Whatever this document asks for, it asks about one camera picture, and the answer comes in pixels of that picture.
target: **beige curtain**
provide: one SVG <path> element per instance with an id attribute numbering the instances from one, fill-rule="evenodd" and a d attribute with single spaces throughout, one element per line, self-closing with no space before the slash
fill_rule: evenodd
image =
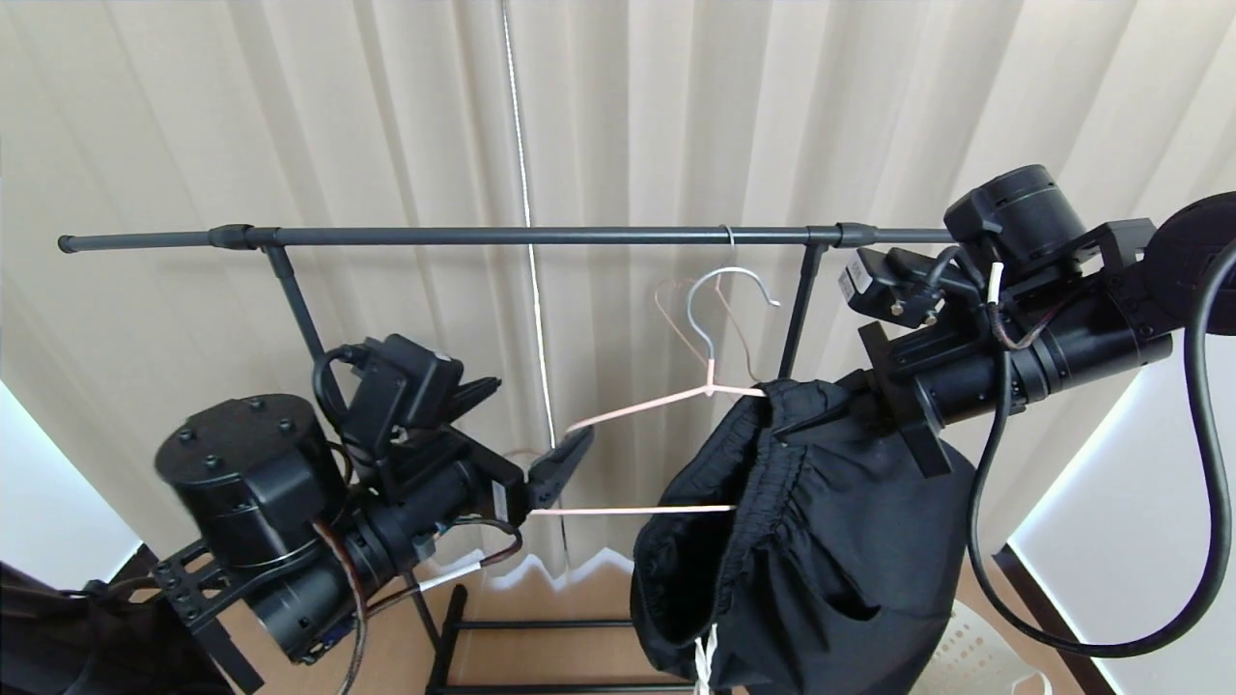
<path id="1" fill-rule="evenodd" d="M 533 223 L 938 225 L 959 194 L 1031 162 L 1089 223 L 1161 221 L 1236 188 L 1234 15 L 1229 1 L 512 0 Z M 63 256 L 58 235 L 524 220 L 496 0 L 6 2 L 0 57 L 0 376 L 157 552 L 195 535 L 151 467 L 162 438 L 224 398 L 308 396 L 308 357 L 258 254 Z M 559 435 L 698 382 L 651 293 L 726 247 L 535 252 Z M 527 249 L 292 254 L 328 345 L 398 331 L 444 350 L 504 380 L 466 432 L 499 451 L 549 445 Z M 750 381 L 735 325 L 755 376 L 775 376 L 800 254 L 738 251 L 785 309 L 745 279 L 722 284 L 737 323 L 701 298 L 722 381 Z M 826 255 L 796 378 L 865 366 L 864 319 L 832 282 L 847 258 Z M 681 293 L 665 296 L 686 330 Z M 990 544 L 1126 383 L 1015 418 Z M 601 427 L 564 505 L 655 502 L 728 406 Z M 947 434 L 976 455 L 985 428 Z M 629 553 L 641 523 L 527 531 L 561 573 L 604 547 Z M 476 544 L 461 534 L 442 556 Z"/>

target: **white plastic basket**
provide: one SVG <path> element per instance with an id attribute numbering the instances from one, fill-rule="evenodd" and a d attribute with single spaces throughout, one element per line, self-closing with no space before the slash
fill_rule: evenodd
<path id="1" fill-rule="evenodd" d="M 1052 684 L 1042 672 L 1022 660 L 988 621 L 964 603 L 953 601 L 948 629 L 910 693 L 1004 695 L 1036 675 L 1043 679 L 1043 695 L 1052 695 Z"/>

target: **wooden floor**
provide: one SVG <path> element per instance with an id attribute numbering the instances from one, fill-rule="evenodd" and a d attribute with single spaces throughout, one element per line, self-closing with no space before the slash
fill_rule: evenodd
<path id="1" fill-rule="evenodd" d="M 1000 575 L 993 581 L 1005 601 L 1022 616 L 1025 605 Z M 586 579 L 560 591 L 539 571 L 529 571 L 513 589 L 482 586 L 482 578 L 466 578 L 470 620 L 548 620 L 627 617 L 629 575 L 616 565 L 603 565 Z M 426 597 L 441 621 L 450 599 L 450 586 L 431 590 Z M 1064 662 L 1054 650 L 1032 642 L 1004 625 L 983 597 L 967 565 L 958 599 L 979 612 L 1005 636 L 1026 662 L 1042 670 L 1062 695 L 1082 693 Z M 288 664 L 278 647 L 248 612 L 234 606 L 224 623 L 240 649 L 266 679 L 261 695 L 330 695 L 339 688 L 351 652 L 345 641 L 313 667 Z M 371 623 L 368 647 L 355 695 L 420 694 L 433 664 L 433 652 L 410 601 L 383 612 Z M 635 634 L 625 628 L 559 629 L 538 632 L 464 632 L 451 668 L 451 684 L 517 683 L 606 683 L 665 681 L 666 676 L 648 665 Z M 1038 695 L 1037 681 L 1021 684 L 1016 695 Z"/>

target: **black clothes rack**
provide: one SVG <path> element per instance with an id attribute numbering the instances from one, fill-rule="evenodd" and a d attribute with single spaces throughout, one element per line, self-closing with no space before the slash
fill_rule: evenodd
<path id="1" fill-rule="evenodd" d="M 592 226 L 592 228 L 256 228 L 226 225 L 205 231 L 173 231 L 153 234 L 117 234 L 101 236 L 62 236 L 61 251 L 105 251 L 124 249 L 172 249 L 214 246 L 236 251 L 258 250 L 266 254 L 271 270 L 279 279 L 288 305 L 295 318 L 309 354 L 316 359 L 324 348 L 313 317 L 297 282 L 287 246 L 489 246 L 489 245 L 802 245 L 802 266 L 794 312 L 781 352 L 780 378 L 789 378 L 794 370 L 803 320 L 811 302 L 811 291 L 819 271 L 819 258 L 826 250 L 855 249 L 873 244 L 949 244 L 953 237 L 942 229 L 876 229 L 864 224 L 840 223 L 831 226 L 797 228 L 729 228 L 722 226 Z M 341 402 L 342 396 L 334 375 L 325 375 L 328 397 Z M 415 585 L 410 573 L 404 574 L 409 586 Z M 412 594 L 417 613 L 425 626 L 434 647 L 434 667 L 425 695 L 534 695 L 567 693 L 656 693 L 692 690 L 693 684 L 677 683 L 588 683 L 588 684 L 520 684 L 520 685 L 451 685 L 447 678 L 455 644 L 462 631 L 482 629 L 581 629 L 632 627 L 628 620 L 562 620 L 562 621 L 467 621 L 467 589 L 456 585 L 439 631 L 433 613 L 420 592 Z"/>

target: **pink clothes hanger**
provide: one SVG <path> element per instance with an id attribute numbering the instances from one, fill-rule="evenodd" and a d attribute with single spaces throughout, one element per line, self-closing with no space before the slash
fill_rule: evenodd
<path id="1" fill-rule="evenodd" d="M 574 432 L 574 430 L 583 428 L 583 427 L 588 427 L 588 425 L 592 425 L 592 424 L 602 423 L 602 422 L 606 422 L 606 420 L 612 420 L 612 419 L 616 419 L 616 418 L 620 418 L 623 416 L 629 416 L 632 413 L 639 413 L 641 411 L 650 411 L 653 408 L 660 408 L 661 406 L 667 406 L 670 403 L 676 403 L 679 401 L 686 401 L 687 398 L 693 398 L 696 396 L 708 396 L 708 397 L 712 397 L 714 393 L 737 393 L 739 396 L 766 397 L 766 394 L 763 391 L 760 391 L 759 388 L 739 388 L 737 386 L 723 386 L 723 385 L 719 385 L 719 383 L 716 382 L 717 348 L 713 344 L 712 338 L 709 338 L 708 334 L 705 333 L 703 328 L 700 326 L 700 323 L 696 322 L 695 313 L 692 313 L 692 310 L 691 310 L 691 305 L 692 305 L 692 302 L 695 301 L 695 293 L 696 293 L 696 291 L 700 289 L 700 287 L 705 282 L 707 282 L 708 279 L 711 279 L 713 277 L 717 277 L 719 275 L 723 275 L 723 273 L 739 273 L 739 275 L 745 275 L 745 276 L 750 277 L 751 279 L 755 281 L 756 284 L 760 286 L 760 292 L 764 293 L 764 301 L 765 302 L 768 302 L 772 307 L 780 307 L 781 305 L 780 302 L 777 302 L 771 296 L 769 296 L 769 288 L 768 288 L 768 286 L 764 284 L 764 281 L 760 279 L 760 276 L 755 275 L 754 272 L 751 272 L 751 271 L 749 271 L 747 268 L 737 267 L 737 266 L 728 266 L 728 267 L 717 268 L 717 270 L 714 270 L 714 271 L 712 271 L 709 273 L 706 273 L 703 277 L 701 277 L 700 279 L 697 279 L 695 282 L 695 284 L 691 286 L 691 289 L 687 292 L 687 322 L 691 323 L 691 328 L 695 329 L 695 331 L 700 334 L 700 338 L 702 338 L 703 341 L 705 341 L 705 344 L 708 346 L 707 373 L 705 376 L 703 385 L 702 386 L 697 386 L 695 388 L 688 388 L 687 391 L 681 391 L 679 393 L 671 393 L 669 396 L 662 396 L 660 398 L 654 398 L 651 401 L 645 401 L 643 403 L 637 403 L 634 406 L 628 406 L 625 408 L 619 408 L 617 411 L 611 411 L 608 413 L 602 413 L 599 416 L 588 418 L 586 420 L 580 420 L 580 422 L 572 424 L 571 427 L 566 428 L 566 432 Z"/>

